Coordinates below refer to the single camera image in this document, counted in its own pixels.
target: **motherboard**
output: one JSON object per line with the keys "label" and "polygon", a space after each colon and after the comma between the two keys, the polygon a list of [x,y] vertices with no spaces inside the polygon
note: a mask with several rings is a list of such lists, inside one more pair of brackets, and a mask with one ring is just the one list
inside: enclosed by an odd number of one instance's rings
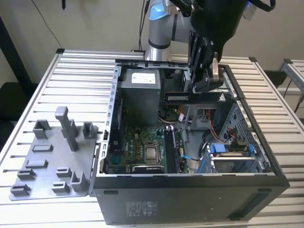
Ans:
{"label": "motherboard", "polygon": [[[131,128],[123,129],[122,151],[119,154],[112,153],[109,173],[125,174],[144,172],[147,169],[158,170],[159,173],[167,173],[168,162],[166,151],[169,142],[166,141],[164,129],[157,128]],[[179,172],[184,171],[180,153],[183,152],[181,132],[174,131],[174,145],[181,164]]]}

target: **side panel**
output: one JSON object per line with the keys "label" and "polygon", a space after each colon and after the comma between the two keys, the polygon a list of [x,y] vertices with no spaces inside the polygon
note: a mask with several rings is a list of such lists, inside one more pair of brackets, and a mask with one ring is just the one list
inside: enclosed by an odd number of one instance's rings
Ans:
{"label": "side panel", "polygon": [[107,225],[248,220],[277,196],[257,187],[97,189]]}

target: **sticker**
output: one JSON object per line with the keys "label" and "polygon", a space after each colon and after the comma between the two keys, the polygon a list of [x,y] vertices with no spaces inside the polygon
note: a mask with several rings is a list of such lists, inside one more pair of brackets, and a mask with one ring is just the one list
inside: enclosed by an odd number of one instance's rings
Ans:
{"label": "sticker", "polygon": [[187,96],[168,96],[168,101],[188,101]]}
{"label": "sticker", "polygon": [[129,201],[125,205],[128,217],[156,216],[157,201]]}
{"label": "sticker", "polygon": [[179,116],[179,121],[181,121],[181,122],[182,122],[182,121],[183,121],[183,119],[184,119],[184,114],[183,114],[183,113],[181,113],[181,114],[180,114],[180,116]]}
{"label": "sticker", "polygon": [[155,74],[133,73],[132,83],[138,84],[155,84]]}

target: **white wire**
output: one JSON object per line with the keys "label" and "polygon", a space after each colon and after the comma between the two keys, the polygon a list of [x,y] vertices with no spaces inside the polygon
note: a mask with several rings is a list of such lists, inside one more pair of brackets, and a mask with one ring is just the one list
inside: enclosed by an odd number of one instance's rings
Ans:
{"label": "white wire", "polygon": [[164,122],[165,124],[176,124],[176,123],[178,123],[178,122],[169,122],[169,121],[165,121],[165,120],[163,120],[163,119],[161,119],[159,116],[158,116],[158,119],[160,120],[160,121],[162,121],[162,122]]}

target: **metal rack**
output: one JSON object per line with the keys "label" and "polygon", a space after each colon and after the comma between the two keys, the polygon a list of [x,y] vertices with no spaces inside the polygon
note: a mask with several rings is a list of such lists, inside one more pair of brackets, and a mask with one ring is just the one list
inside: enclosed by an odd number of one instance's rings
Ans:
{"label": "metal rack", "polygon": [[284,59],[280,66],[280,71],[284,71],[304,93],[304,60]]}
{"label": "metal rack", "polygon": [[[69,109],[76,125],[91,121],[100,129],[105,124],[110,85],[116,58],[143,59],[142,53],[86,52],[65,50],[53,58],[12,135],[0,153],[0,224],[25,227],[105,226],[96,198],[60,198],[10,201],[10,187],[16,180],[34,138],[35,121],[47,119],[59,126],[54,112],[60,104]],[[173,55],[173,61],[186,62]],[[171,224],[167,227],[303,227],[304,225],[304,127],[275,89],[257,62],[249,58],[224,57],[257,119],[291,187],[248,223]]]}

